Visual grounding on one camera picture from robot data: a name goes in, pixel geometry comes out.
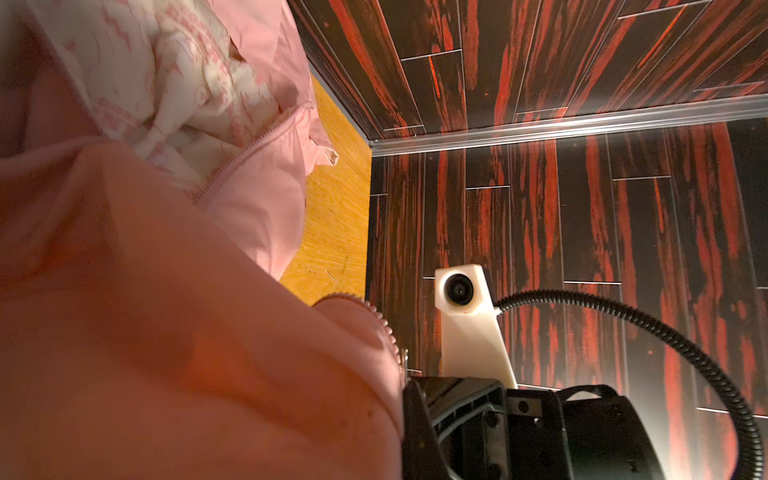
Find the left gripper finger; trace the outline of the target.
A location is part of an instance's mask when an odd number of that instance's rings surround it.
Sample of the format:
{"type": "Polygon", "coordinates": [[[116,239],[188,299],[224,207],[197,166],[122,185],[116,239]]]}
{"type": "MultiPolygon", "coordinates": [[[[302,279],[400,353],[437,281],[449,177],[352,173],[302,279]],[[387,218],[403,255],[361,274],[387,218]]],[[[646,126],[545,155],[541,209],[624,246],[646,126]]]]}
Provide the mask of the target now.
{"type": "Polygon", "coordinates": [[[441,444],[462,424],[458,404],[450,391],[461,379],[409,380],[403,389],[404,437],[402,440],[403,479],[461,479],[446,460],[441,444]],[[422,390],[429,385],[444,410],[438,415],[438,430],[432,422],[429,402],[422,390]]]}

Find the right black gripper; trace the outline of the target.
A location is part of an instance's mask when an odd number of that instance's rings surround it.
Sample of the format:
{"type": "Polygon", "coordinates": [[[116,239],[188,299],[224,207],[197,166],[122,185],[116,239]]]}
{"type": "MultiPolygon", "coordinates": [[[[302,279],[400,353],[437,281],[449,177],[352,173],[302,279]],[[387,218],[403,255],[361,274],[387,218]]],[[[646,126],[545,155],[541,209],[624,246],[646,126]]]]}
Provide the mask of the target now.
{"type": "MultiPolygon", "coordinates": [[[[429,385],[422,390],[438,430],[444,406],[429,385]]],[[[450,395],[462,424],[441,447],[461,479],[664,476],[634,407],[607,385],[517,390],[495,380],[465,378],[450,395]]]]}

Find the pink zip jacket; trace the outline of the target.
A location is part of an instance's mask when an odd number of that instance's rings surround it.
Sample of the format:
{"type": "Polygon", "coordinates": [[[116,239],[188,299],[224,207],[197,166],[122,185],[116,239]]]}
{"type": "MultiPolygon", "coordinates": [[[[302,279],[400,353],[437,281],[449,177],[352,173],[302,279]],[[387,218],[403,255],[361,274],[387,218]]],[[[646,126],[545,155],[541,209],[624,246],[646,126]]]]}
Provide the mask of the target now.
{"type": "Polygon", "coordinates": [[[284,1],[1,5],[1,475],[398,479],[366,301],[280,282],[337,154],[284,1]]]}

